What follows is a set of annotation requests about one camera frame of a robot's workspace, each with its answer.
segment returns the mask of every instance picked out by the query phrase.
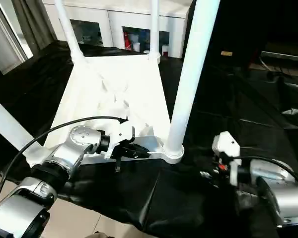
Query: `floor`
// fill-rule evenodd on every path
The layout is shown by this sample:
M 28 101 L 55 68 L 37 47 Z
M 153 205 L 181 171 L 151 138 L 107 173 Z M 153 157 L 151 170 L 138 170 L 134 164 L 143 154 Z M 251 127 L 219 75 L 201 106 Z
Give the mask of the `floor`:
M 0 200 L 15 187 L 14 183 L 5 182 Z M 115 238 L 154 238 L 130 224 L 117 222 L 61 199 L 57 199 L 49 212 L 51 217 L 42 238 L 84 238 L 97 231 Z

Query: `black cloth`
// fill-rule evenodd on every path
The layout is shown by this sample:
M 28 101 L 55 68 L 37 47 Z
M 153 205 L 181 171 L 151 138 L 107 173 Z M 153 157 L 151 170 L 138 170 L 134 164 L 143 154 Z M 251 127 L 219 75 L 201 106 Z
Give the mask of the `black cloth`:
M 85 56 L 134 54 L 87 45 L 81 49 Z M 31 134 L 40 134 L 52 124 L 72 67 L 66 43 L 50 44 L 0 80 L 0 103 Z M 161 57 L 170 115 L 181 68 L 180 59 Z M 60 198 L 161 238 L 278 237 L 263 202 L 240 210 L 231 187 L 216 188 L 199 175 L 212 159 L 214 136 L 225 130 L 240 144 L 242 155 L 276 158 L 298 172 L 298 78 L 205 66 L 179 164 L 123 162 L 118 174 L 113 163 L 83 165 Z M 0 135 L 0 172 L 15 154 Z M 9 179 L 18 183 L 28 174 L 23 159 Z

